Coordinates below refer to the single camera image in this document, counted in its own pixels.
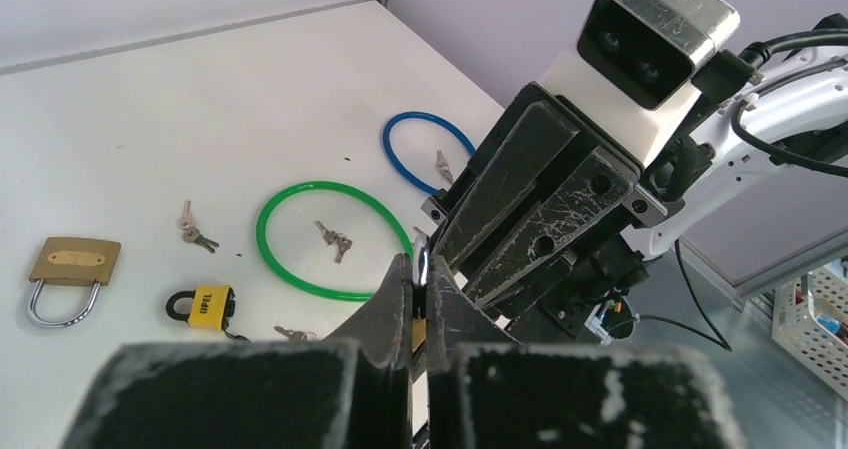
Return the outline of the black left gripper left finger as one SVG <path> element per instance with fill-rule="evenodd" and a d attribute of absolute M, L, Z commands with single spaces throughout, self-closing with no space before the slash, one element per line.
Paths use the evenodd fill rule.
<path fill-rule="evenodd" d="M 312 342 L 121 347 L 94 378 L 66 448 L 408 448 L 412 264 Z"/>

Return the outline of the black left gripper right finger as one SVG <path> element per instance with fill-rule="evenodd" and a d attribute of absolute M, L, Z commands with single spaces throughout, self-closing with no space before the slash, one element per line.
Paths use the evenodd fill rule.
<path fill-rule="evenodd" d="M 432 448 L 745 448 L 720 374 L 680 346 L 521 344 L 459 289 L 427 276 Z"/>

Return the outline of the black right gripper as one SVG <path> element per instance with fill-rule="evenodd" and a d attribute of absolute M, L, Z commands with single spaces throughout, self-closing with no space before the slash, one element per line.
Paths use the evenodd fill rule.
<path fill-rule="evenodd" d="M 591 311 L 645 280 L 623 239 L 642 167 L 562 96 L 524 86 L 453 187 L 433 268 L 518 340 L 586 340 Z"/>

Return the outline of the brass padlock silver keys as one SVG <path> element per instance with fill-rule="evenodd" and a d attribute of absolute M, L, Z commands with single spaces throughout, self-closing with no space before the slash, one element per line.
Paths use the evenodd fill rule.
<path fill-rule="evenodd" d="M 309 342 L 318 339 L 318 336 L 311 331 L 302 331 L 288 329 L 279 325 L 273 327 L 274 331 L 286 337 L 290 342 Z"/>

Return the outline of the blue lock silver keys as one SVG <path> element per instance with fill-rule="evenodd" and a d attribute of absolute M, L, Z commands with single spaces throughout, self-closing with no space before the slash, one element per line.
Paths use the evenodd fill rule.
<path fill-rule="evenodd" d="M 444 181 L 448 185 L 452 185 L 454 183 L 454 176 L 450 169 L 449 161 L 445 157 L 442 150 L 436 151 L 435 168 L 438 174 L 444 179 Z"/>

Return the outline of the green lock silver keys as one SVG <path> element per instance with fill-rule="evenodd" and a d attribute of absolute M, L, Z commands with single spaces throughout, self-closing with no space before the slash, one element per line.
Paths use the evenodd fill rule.
<path fill-rule="evenodd" d="M 315 221 L 314 224 L 322 234 L 322 238 L 327 246 L 336 247 L 336 255 L 334 262 L 341 264 L 345 254 L 352 248 L 353 242 L 347 236 L 337 231 L 330 230 L 321 221 Z"/>

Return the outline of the yellow tag padlock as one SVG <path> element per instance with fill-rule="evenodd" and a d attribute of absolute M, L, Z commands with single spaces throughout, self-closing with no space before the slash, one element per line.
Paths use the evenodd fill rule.
<path fill-rule="evenodd" d="M 166 315 L 192 329 L 222 333 L 230 340 L 250 342 L 229 330 L 236 311 L 236 294 L 229 285 L 201 285 L 173 293 L 165 303 Z"/>

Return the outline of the small brass padlock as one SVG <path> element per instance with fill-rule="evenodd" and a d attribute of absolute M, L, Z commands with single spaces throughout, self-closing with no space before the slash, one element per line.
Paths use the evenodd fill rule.
<path fill-rule="evenodd" d="M 425 354 L 426 341 L 426 296 L 430 273 L 430 241 L 429 236 L 420 228 L 414 226 L 415 241 L 413 245 L 412 263 L 412 349 L 413 366 L 418 367 Z"/>

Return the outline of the blue cable lock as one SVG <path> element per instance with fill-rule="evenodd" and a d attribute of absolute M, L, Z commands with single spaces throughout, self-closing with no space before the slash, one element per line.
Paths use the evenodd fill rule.
<path fill-rule="evenodd" d="M 394 147 L 396 129 L 419 129 L 423 125 L 439 127 L 444 133 L 450 134 L 466 153 L 465 162 L 469 162 L 479 144 L 458 125 L 442 116 L 426 111 L 403 111 L 390 116 L 380 130 L 380 145 L 382 152 L 392 168 L 409 184 L 421 192 L 431 195 L 440 189 L 450 189 L 463 171 L 460 164 L 449 154 L 449 148 L 442 149 L 438 144 L 433 145 L 429 140 L 423 141 L 407 138 L 402 139 L 406 145 L 400 150 Z M 454 176 L 454 183 L 448 185 L 435 168 L 436 151 L 442 150 L 448 159 Z"/>

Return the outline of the green cable lock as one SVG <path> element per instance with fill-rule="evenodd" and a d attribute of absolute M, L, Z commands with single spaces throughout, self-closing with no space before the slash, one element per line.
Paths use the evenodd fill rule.
<path fill-rule="evenodd" d="M 382 202 L 356 187 L 340 182 L 324 180 L 307 181 L 290 185 L 280 190 L 276 194 L 272 195 L 264 203 L 264 205 L 258 212 L 254 229 L 254 238 L 258 254 L 263 263 L 266 265 L 266 267 L 274 275 L 276 275 L 284 283 L 289 284 L 290 286 L 299 291 L 322 299 L 337 302 L 367 302 L 373 297 L 373 295 L 375 294 L 375 290 L 345 291 L 317 285 L 315 283 L 300 278 L 298 275 L 287 269 L 276 258 L 272 249 L 270 248 L 268 226 L 269 221 L 277 207 L 296 195 L 313 191 L 328 191 L 339 193 L 344 196 L 355 199 L 360 203 L 364 204 L 365 206 L 369 207 L 378 216 L 380 216 L 384 220 L 384 222 L 391 228 L 391 230 L 395 234 L 398 243 L 402 247 L 403 252 L 409 256 L 413 255 L 414 248 L 412 239 L 410 238 L 398 218 Z"/>

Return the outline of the large brass padlock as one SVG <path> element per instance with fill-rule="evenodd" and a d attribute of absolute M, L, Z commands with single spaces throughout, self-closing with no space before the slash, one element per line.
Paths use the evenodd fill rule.
<path fill-rule="evenodd" d="M 28 280 L 34 284 L 27 306 L 27 318 L 36 327 L 60 329 L 78 324 L 93 310 L 102 288 L 109 285 L 122 245 L 117 241 L 48 237 L 33 264 Z M 82 308 L 66 320 L 48 320 L 38 312 L 46 286 L 87 287 Z"/>

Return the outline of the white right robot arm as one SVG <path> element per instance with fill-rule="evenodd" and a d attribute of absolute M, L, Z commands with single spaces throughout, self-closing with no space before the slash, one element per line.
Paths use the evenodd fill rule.
<path fill-rule="evenodd" d="M 609 123 L 624 105 L 567 74 L 580 103 L 533 82 L 507 107 L 449 190 L 430 199 L 430 254 L 463 273 L 464 294 L 524 340 L 630 336 L 626 301 L 681 235 L 785 168 L 843 177 L 847 19 L 717 53 L 694 104 L 657 157 L 640 162 Z"/>

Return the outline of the white plastic basket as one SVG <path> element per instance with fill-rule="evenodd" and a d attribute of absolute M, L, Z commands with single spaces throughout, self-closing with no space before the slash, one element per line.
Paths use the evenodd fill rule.
<path fill-rule="evenodd" d="M 845 261 L 830 262 L 775 289 L 772 338 L 840 397 L 847 397 Z"/>

